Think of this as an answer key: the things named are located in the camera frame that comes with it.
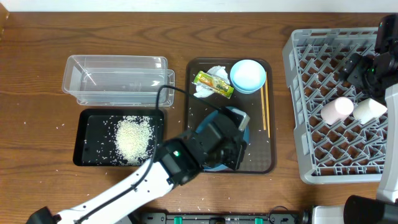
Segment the pink plastic cup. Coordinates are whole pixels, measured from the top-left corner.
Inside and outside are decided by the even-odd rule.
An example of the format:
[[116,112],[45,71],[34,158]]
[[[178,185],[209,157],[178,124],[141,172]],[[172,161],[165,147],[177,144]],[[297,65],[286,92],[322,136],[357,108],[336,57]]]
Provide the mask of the pink plastic cup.
[[353,110],[353,102],[349,98],[342,96],[327,103],[321,109],[320,115],[326,124],[332,125],[338,121],[344,121]]

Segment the white rice pile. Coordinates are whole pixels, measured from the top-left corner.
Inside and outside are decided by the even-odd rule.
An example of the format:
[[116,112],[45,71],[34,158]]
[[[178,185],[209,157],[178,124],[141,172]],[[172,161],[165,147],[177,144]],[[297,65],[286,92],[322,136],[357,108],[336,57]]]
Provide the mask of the white rice pile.
[[154,123],[150,116],[90,116],[84,163],[139,166],[152,155],[154,139]]

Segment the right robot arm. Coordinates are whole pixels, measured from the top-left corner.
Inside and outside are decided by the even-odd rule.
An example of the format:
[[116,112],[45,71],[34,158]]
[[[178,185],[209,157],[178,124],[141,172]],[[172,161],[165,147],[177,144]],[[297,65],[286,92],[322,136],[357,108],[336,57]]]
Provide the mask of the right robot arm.
[[353,54],[339,74],[387,107],[384,169],[375,199],[350,196],[341,206],[316,206],[302,223],[397,223],[397,14],[381,19],[374,58]]

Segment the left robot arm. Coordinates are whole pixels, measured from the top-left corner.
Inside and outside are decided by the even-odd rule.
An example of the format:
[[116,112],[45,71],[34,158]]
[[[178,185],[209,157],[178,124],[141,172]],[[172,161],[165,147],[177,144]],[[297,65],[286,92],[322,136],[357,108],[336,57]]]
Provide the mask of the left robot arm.
[[43,207],[27,224],[116,223],[193,180],[206,166],[238,169],[247,147],[244,132],[250,117],[239,109],[222,107],[207,120],[201,131],[186,131],[156,147],[151,159],[95,198],[55,215]]

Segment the dark blue plate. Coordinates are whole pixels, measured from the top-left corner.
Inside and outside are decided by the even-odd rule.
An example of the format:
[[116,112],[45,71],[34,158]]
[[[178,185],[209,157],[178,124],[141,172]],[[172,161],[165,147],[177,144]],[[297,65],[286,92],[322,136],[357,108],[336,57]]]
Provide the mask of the dark blue plate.
[[[233,107],[233,106],[227,106],[227,109],[231,110],[232,112],[238,112],[238,114],[241,114],[242,111]],[[196,128],[196,132],[200,133],[204,130],[205,126],[218,114],[217,111],[213,111],[210,113],[206,118],[198,125]],[[246,126],[244,132],[243,132],[243,139],[244,141],[249,144],[249,138],[250,138],[250,131],[249,131],[249,125]],[[227,167],[224,164],[216,164],[214,166],[205,166],[204,167],[205,172],[224,172],[224,171],[232,171],[229,167]]]

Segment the green yellow snack wrapper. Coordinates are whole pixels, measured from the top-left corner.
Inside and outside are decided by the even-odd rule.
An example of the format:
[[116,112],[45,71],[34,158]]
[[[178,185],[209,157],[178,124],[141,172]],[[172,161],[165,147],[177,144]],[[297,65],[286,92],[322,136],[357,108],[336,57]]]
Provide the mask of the green yellow snack wrapper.
[[230,99],[233,94],[234,88],[227,84],[223,79],[209,75],[203,71],[199,71],[196,75],[193,84],[200,86],[207,90],[211,90],[217,94],[223,95]]

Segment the small white cup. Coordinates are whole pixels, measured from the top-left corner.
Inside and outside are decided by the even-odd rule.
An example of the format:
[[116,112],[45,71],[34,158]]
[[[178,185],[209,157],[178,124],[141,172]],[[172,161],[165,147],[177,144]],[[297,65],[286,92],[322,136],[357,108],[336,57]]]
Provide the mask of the small white cup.
[[379,118],[387,111],[387,107],[372,98],[368,98],[358,103],[353,110],[354,119],[361,124],[366,124],[372,119]]

